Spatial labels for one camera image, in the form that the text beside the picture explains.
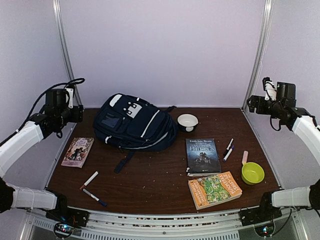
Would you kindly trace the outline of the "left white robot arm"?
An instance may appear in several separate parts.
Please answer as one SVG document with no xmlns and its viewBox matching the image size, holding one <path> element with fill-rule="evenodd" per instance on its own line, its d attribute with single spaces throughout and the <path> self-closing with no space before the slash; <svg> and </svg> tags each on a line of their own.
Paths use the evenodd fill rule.
<svg viewBox="0 0 320 240">
<path fill-rule="evenodd" d="M 65 107 L 60 112 L 49 115 L 36 113 L 0 144 L 0 212 L 10 209 L 40 209 L 49 212 L 61 222 L 72 218 L 66 196 L 55 191 L 20 187 L 5 182 L 3 177 L 11 166 L 30 148 L 47 138 L 50 134 L 60 134 L 67 123 L 80 123 L 83 120 L 84 107 Z"/>
</svg>

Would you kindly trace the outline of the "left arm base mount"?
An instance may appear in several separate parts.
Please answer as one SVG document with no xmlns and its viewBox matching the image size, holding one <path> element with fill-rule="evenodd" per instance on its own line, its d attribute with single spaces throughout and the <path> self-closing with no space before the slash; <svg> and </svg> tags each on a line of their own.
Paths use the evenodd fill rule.
<svg viewBox="0 0 320 240">
<path fill-rule="evenodd" d="M 68 207 L 67 197 L 55 191 L 49 191 L 57 197 L 54 209 L 44 210 L 45 217 L 56 221 L 53 233 L 59 240 L 69 238 L 75 230 L 85 228 L 88 223 L 89 212 Z"/>
</svg>

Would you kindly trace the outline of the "navy blue student backpack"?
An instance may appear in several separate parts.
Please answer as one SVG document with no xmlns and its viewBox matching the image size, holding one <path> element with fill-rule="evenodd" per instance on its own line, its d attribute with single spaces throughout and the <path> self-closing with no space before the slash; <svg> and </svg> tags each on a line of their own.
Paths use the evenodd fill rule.
<svg viewBox="0 0 320 240">
<path fill-rule="evenodd" d="M 126 158 L 115 167 L 119 173 L 135 152 L 159 152 L 176 140 L 179 128 L 170 112 L 148 101 L 122 93 L 109 97 L 94 117 L 96 137 L 119 150 L 128 150 Z"/>
</svg>

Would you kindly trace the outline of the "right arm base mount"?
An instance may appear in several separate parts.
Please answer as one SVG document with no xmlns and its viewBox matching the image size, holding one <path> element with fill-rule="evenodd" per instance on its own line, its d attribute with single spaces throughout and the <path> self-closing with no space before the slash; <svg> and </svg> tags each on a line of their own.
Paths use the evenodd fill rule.
<svg viewBox="0 0 320 240">
<path fill-rule="evenodd" d="M 253 226 L 259 237 L 268 238 L 276 233 L 275 219 L 282 217 L 283 214 L 279 207 L 262 203 L 252 208 L 242 207 L 239 215 L 243 227 Z"/>
</svg>

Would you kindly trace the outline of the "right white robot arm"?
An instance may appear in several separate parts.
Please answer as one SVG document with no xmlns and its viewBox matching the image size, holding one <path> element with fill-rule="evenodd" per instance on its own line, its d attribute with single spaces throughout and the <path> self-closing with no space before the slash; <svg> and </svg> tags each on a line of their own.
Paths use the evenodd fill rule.
<svg viewBox="0 0 320 240">
<path fill-rule="evenodd" d="M 305 108 L 296 107 L 293 98 L 271 98 L 252 95 L 246 100 L 251 113 L 269 115 L 279 119 L 279 126 L 286 126 L 307 146 L 314 158 L 320 161 L 320 126 Z M 259 220 L 268 220 L 281 207 L 320 209 L 320 182 L 305 187 L 266 192 L 256 210 Z"/>
</svg>

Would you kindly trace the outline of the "orange 39-Storey Treehouse book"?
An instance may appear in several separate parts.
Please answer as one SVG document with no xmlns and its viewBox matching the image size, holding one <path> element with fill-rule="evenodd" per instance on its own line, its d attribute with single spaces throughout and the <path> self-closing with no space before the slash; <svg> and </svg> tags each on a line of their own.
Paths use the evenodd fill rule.
<svg viewBox="0 0 320 240">
<path fill-rule="evenodd" d="M 188 187 L 197 210 L 238 199 L 243 193 L 230 171 L 189 180 Z"/>
</svg>

